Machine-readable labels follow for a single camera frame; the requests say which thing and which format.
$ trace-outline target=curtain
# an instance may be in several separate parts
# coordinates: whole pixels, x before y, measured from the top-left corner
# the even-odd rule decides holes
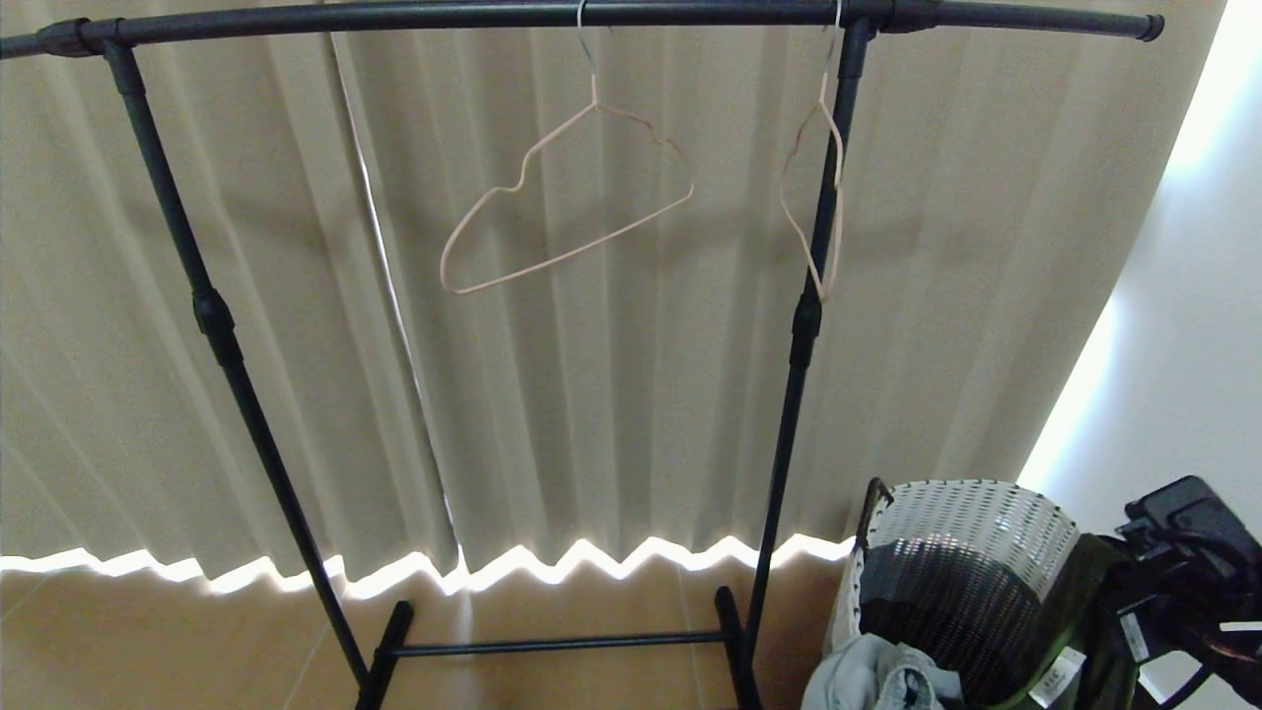
[[[1127,3],[1073,6],[1136,11]],[[129,9],[201,9],[162,1]],[[1155,43],[938,29],[872,43],[846,163],[842,275],[808,380],[782,537],[844,538],[872,475],[1015,480],[1138,231],[1222,4],[1153,3]],[[98,14],[4,6],[5,33]],[[471,569],[584,538],[756,545],[804,256],[777,179],[817,97],[817,28],[587,30],[604,102],[642,113],[695,197],[466,296],[447,236],[589,100],[573,29],[141,47],[194,230],[326,555]],[[300,570],[188,308],[101,61],[4,81],[6,555],[269,555]],[[818,119],[787,203],[814,214]],[[587,117],[492,203],[457,284],[671,201],[642,129]]]

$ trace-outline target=curtain fold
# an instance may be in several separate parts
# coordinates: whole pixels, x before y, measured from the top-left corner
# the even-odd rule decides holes
[[[1129,3],[1073,3],[1137,11]],[[151,1],[129,14],[203,9]],[[100,14],[9,4],[5,33]],[[1013,480],[1137,233],[1222,3],[1150,3],[1155,43],[939,29],[872,43],[842,274],[782,537],[851,535],[868,478]],[[584,538],[756,545],[803,286],[777,179],[817,97],[815,28],[589,28],[602,100],[688,153],[695,197],[544,272],[438,282],[473,201],[589,100],[573,29],[138,48],[194,231],[327,555],[471,569]],[[300,571],[188,304],[101,61],[0,66],[6,555],[261,555]],[[817,119],[789,206],[814,216]],[[687,189],[641,126],[589,116],[497,198],[457,284]]]

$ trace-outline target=pink hanger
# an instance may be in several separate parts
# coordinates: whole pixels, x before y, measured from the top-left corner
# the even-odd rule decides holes
[[[438,260],[438,279],[442,281],[443,288],[445,288],[451,293],[456,293],[456,294],[463,295],[466,293],[473,293],[476,290],[482,290],[483,288],[490,288],[492,285],[497,285],[497,284],[512,280],[512,279],[515,279],[517,276],[524,276],[524,275],[526,275],[529,272],[533,272],[533,271],[546,269],[548,266],[551,266],[553,264],[558,264],[560,261],[564,261],[565,259],[569,259],[570,256],[574,256],[577,253],[587,251],[588,248],[591,248],[591,247],[593,247],[593,246],[596,246],[598,243],[603,243],[603,242],[613,238],[615,236],[620,236],[622,233],[626,233],[626,232],[634,230],[635,227],[637,227],[637,226],[640,226],[642,223],[646,223],[649,221],[652,221],[656,217],[660,217],[661,214],[669,212],[670,209],[674,209],[675,207],[678,207],[678,206],[683,204],[684,202],[687,202],[688,199],[690,199],[692,195],[693,195],[693,192],[697,189],[697,182],[695,182],[695,179],[693,177],[693,165],[688,160],[688,156],[684,155],[684,151],[679,148],[679,145],[674,140],[671,140],[669,137],[665,137],[665,139],[664,137],[659,137],[658,136],[658,129],[656,129],[656,126],[654,126],[652,121],[650,121],[649,119],[645,119],[644,116],[639,116],[639,115],[632,113],[630,111],[623,111],[621,108],[615,108],[612,106],[606,106],[604,103],[601,103],[599,96],[596,92],[596,61],[592,58],[591,49],[587,48],[587,40],[583,39],[583,6],[584,5],[587,5],[587,0],[579,0],[579,3],[578,3],[578,40],[579,40],[579,43],[582,43],[582,45],[583,45],[583,53],[587,54],[587,61],[592,66],[592,102],[588,103],[587,107],[584,107],[582,111],[574,113],[569,120],[567,120],[565,122],[563,122],[559,126],[557,126],[551,132],[549,132],[548,135],[543,136],[543,139],[540,139],[539,143],[534,144],[534,146],[531,146],[530,150],[526,150],[526,155],[521,160],[521,174],[517,177],[517,184],[515,184],[512,187],[502,187],[502,185],[500,185],[500,187],[492,187],[491,189],[486,190],[486,193],[483,193],[482,197],[480,197],[478,201],[473,203],[473,207],[469,208],[469,211],[464,214],[464,217],[459,221],[459,223],[456,224],[456,230],[452,231],[452,236],[449,236],[447,238],[447,245],[443,246],[443,255]],[[534,158],[536,154],[539,154],[539,151],[541,151],[549,143],[551,143],[553,140],[557,140],[558,136],[560,136],[563,132],[565,132],[567,130],[569,130],[570,127],[573,127],[574,124],[577,124],[583,116],[586,116],[588,113],[592,113],[592,112],[604,112],[604,113],[610,113],[610,115],[618,116],[618,117],[622,117],[622,119],[627,119],[630,121],[635,121],[635,122],[642,125],[644,127],[649,129],[649,137],[654,141],[654,144],[656,144],[656,145],[669,145],[675,151],[675,154],[679,155],[679,159],[683,160],[684,166],[688,168],[688,193],[684,194],[683,197],[680,197],[679,199],[675,199],[670,204],[666,204],[665,207],[658,209],[656,212],[646,216],[646,217],[641,217],[641,218],[631,222],[630,224],[626,224],[626,226],[623,226],[623,227],[621,227],[621,228],[618,228],[616,231],[611,231],[610,233],[607,233],[607,235],[604,235],[602,237],[598,237],[598,238],[596,238],[593,241],[589,241],[589,242],[587,242],[587,243],[584,243],[582,246],[578,246],[575,248],[570,248],[569,251],[567,251],[567,252],[564,252],[564,253],[562,253],[559,256],[553,256],[551,259],[548,259],[546,261],[540,261],[540,262],[538,262],[538,264],[535,264],[533,266],[526,266],[525,269],[520,269],[520,270],[512,271],[511,274],[497,276],[497,277],[493,277],[491,280],[487,280],[487,281],[483,281],[483,282],[480,282],[480,284],[476,284],[476,285],[467,285],[467,286],[462,286],[462,288],[456,288],[451,282],[448,282],[448,280],[447,280],[447,257],[451,255],[452,247],[456,246],[456,240],[459,238],[461,233],[464,231],[464,227],[468,226],[468,223],[473,218],[473,216],[477,214],[478,211],[483,206],[486,206],[486,203],[490,202],[491,198],[495,197],[496,194],[500,194],[502,192],[514,193],[514,192],[517,192],[519,189],[521,189],[521,187],[526,183],[526,172],[530,168],[530,159]]]
[[[794,137],[793,148],[789,150],[789,156],[785,158],[785,166],[780,172],[780,208],[784,209],[786,217],[789,217],[789,223],[793,224],[794,231],[798,232],[798,240],[801,241],[801,250],[806,253],[806,269],[810,271],[810,279],[815,281],[815,293],[819,294],[819,301],[823,303],[828,300],[828,296],[833,289],[833,282],[837,280],[837,270],[840,264],[842,256],[842,163],[846,158],[846,145],[842,141],[842,131],[837,127],[837,121],[833,120],[832,111],[828,110],[828,105],[824,102],[828,93],[828,64],[833,57],[833,49],[837,47],[837,35],[842,32],[842,3],[837,3],[837,21],[834,23],[833,39],[828,45],[828,58],[824,59],[824,78],[819,83],[819,98],[810,107],[810,112],[803,119],[801,124],[798,126],[798,135]],[[810,256],[810,241],[806,238],[806,233],[798,224],[798,219],[793,218],[793,213],[789,211],[789,203],[785,201],[785,182],[789,177],[789,165],[793,164],[793,159],[798,155],[798,149],[801,146],[801,134],[806,130],[806,124],[815,113],[823,113],[828,119],[828,130],[833,134],[833,140],[837,141],[837,168],[833,172],[833,188],[837,189],[837,209],[833,212],[833,243],[829,250],[828,259],[824,262],[824,277],[819,277],[819,270],[815,267],[815,260]]]

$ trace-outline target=black clothing rack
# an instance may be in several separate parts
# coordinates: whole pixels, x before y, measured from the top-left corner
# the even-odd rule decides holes
[[[982,26],[1027,30],[1054,30],[1113,37],[1145,42],[1156,39],[1165,26],[1160,15],[1116,15],[1059,8],[1034,8],[940,0],[591,0],[583,19],[592,25],[832,25],[840,18],[846,30],[838,71],[839,86],[833,116],[842,140],[849,141],[854,101],[868,42],[877,33],[909,33],[934,26]],[[414,3],[350,3],[218,10],[136,19],[72,19],[48,25],[34,34],[0,39],[0,59],[52,54],[58,57],[105,57],[119,93],[126,106],[136,143],[144,156],[154,193],[162,206],[175,250],[192,286],[193,314],[209,340],[215,358],[232,390],[241,417],[250,431],[264,470],[271,482],[289,530],[337,641],[358,684],[357,710],[377,710],[385,697],[399,658],[414,656],[462,656],[525,651],[560,651],[621,646],[678,643],[722,643],[736,699],[742,710],[761,707],[753,676],[753,651],[762,620],[771,552],[780,525],[789,462],[806,388],[806,371],[819,334],[823,308],[811,279],[806,277],[793,315],[789,348],[789,382],[771,464],[767,516],[758,549],[750,609],[741,623],[736,600],[728,588],[714,594],[719,629],[588,638],[529,639],[466,644],[405,643],[413,607],[399,602],[372,657],[371,666],[360,655],[351,627],[329,584],[322,557],[312,537],[302,503],[285,473],[285,464],[271,436],[241,347],[233,334],[232,313],[215,289],[202,261],[197,240],[175,187],[170,165],[154,124],[145,86],[133,49],[143,44],[187,42],[227,37],[270,34],[365,32],[386,29],[452,29],[506,26],[573,26],[575,1],[539,0],[423,0]],[[820,180],[819,203],[810,255],[823,270],[829,247],[829,231],[837,204],[830,175],[837,164],[837,145],[829,137]]]

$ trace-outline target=floor tile grout line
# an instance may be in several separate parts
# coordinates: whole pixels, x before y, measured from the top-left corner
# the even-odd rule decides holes
[[[324,628],[321,629],[319,636],[316,637],[316,643],[312,646],[310,653],[307,655],[307,660],[303,661],[303,667],[298,671],[298,678],[294,681],[294,687],[289,689],[289,696],[285,697],[285,704],[280,706],[280,710],[289,710],[289,704],[294,701],[294,696],[298,695],[298,689],[303,686],[303,678],[307,677],[307,671],[310,668],[312,661],[316,660],[316,653],[319,651],[322,643],[324,643],[324,637],[328,636],[328,631],[332,627],[328,622],[324,623]]]
[[[684,594],[684,571],[680,565],[674,565],[675,567],[675,583],[679,588],[679,604],[684,609],[684,627],[692,632],[693,629],[693,617],[688,612],[688,595]],[[697,661],[697,644],[688,644],[688,653],[693,658],[693,686],[697,689],[697,707],[698,710],[705,709],[705,700],[702,697],[702,672],[700,663]]]
[[[56,576],[57,576],[56,574],[52,574],[52,575],[43,574],[43,575],[40,575],[39,576],[39,581],[35,583],[35,586],[30,588],[30,591],[28,591],[27,594],[23,594],[21,599],[19,599],[16,604],[14,604],[13,607],[10,607],[4,613],[4,615],[0,615],[0,622],[8,619],[14,612],[18,610],[19,607],[21,607],[28,599],[30,599],[32,597],[34,597],[35,593],[39,591],[39,588],[44,586],[44,583],[47,583],[48,580],[50,580],[50,579],[53,579]]]

